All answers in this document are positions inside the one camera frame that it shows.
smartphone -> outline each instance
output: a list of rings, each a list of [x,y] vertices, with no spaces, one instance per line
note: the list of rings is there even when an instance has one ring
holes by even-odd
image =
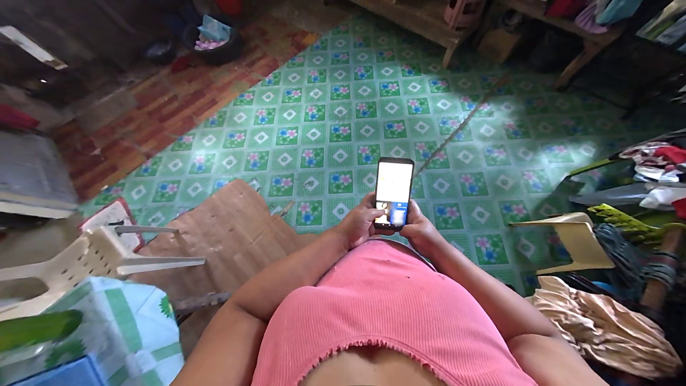
[[[409,158],[381,157],[377,167],[377,200],[375,207],[385,211],[374,220],[377,229],[399,231],[407,220],[412,189],[414,161]]]

phone screen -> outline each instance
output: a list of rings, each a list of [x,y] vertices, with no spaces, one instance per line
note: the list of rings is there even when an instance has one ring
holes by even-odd
[[[386,213],[375,220],[377,224],[405,225],[413,167],[411,163],[379,162],[376,205]]]

red bag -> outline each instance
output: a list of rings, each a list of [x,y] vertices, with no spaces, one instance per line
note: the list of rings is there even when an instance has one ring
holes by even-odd
[[[554,0],[545,11],[547,16],[575,18],[586,8],[587,0]]]

beige fabric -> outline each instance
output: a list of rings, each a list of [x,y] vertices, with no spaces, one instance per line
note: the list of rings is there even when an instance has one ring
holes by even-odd
[[[678,373],[681,360],[647,317],[610,297],[570,288],[559,277],[540,276],[539,282],[529,301],[584,358],[649,379]]]

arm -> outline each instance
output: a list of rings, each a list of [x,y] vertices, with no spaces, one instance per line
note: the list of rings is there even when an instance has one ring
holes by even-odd
[[[173,386],[249,385],[269,319],[293,290],[313,286],[352,248],[374,235],[373,194],[313,243],[238,288],[212,318]]]
[[[580,385],[606,385],[543,314],[450,245],[414,200],[400,234],[474,296],[522,370],[539,385],[566,385],[572,376]]]

